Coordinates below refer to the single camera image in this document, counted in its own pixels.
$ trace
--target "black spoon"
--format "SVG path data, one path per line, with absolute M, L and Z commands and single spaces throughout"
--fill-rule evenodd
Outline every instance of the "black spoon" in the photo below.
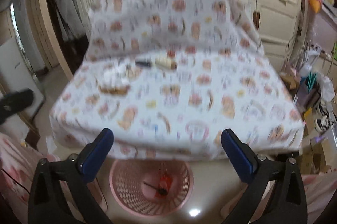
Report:
M 162 196 L 166 196 L 168 194 L 167 190 L 165 190 L 164 188 L 156 188 L 154 186 L 152 186 L 151 184 L 149 183 L 146 183 L 145 181 L 143 182 L 146 186 L 149 186 L 153 189 L 155 189 L 160 195 Z

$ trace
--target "pink laundry basket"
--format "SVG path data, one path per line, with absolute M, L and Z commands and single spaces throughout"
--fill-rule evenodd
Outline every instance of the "pink laundry basket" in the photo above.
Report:
M 158 198 L 156 190 L 143 182 L 157 186 L 163 166 L 173 180 L 168 195 Z M 186 203 L 193 189 L 193 174 L 184 161 L 116 160 L 109 182 L 114 198 L 124 210 L 137 216 L 155 217 L 179 210 Z

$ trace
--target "blue gripper pad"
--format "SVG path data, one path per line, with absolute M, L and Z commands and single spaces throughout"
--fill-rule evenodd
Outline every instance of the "blue gripper pad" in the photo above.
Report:
M 242 143 L 231 129 L 225 129 L 222 132 L 221 145 L 241 181 L 248 184 L 252 182 L 257 161 L 250 147 Z
M 77 168 L 85 183 L 92 182 L 101 168 L 114 143 L 114 134 L 110 129 L 103 129 L 93 143 L 84 147 L 79 155 Z

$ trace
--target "brown cabinet handle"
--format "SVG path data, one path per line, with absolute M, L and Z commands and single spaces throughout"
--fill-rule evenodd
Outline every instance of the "brown cabinet handle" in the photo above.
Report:
M 260 12 L 257 12 L 256 16 L 256 29 L 260 28 Z
M 256 28 L 256 11 L 254 11 L 254 13 L 253 13 L 253 23 L 254 23 L 255 28 Z

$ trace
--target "metal bolt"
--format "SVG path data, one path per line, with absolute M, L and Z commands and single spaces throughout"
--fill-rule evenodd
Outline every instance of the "metal bolt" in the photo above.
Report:
M 264 161 L 267 159 L 267 157 L 264 154 L 260 154 L 260 153 L 257 155 L 257 158 L 260 159 L 261 161 Z
M 296 159 L 295 158 L 289 158 L 288 160 L 289 160 L 289 162 L 291 164 L 295 164 L 296 163 Z
M 72 153 L 68 159 L 71 160 L 71 161 L 75 161 L 77 158 L 78 158 L 78 154 L 77 153 Z
M 44 164 L 47 163 L 47 159 L 46 159 L 46 158 L 41 158 L 40 161 L 39 161 L 39 163 L 40 163 L 41 165 L 44 165 Z

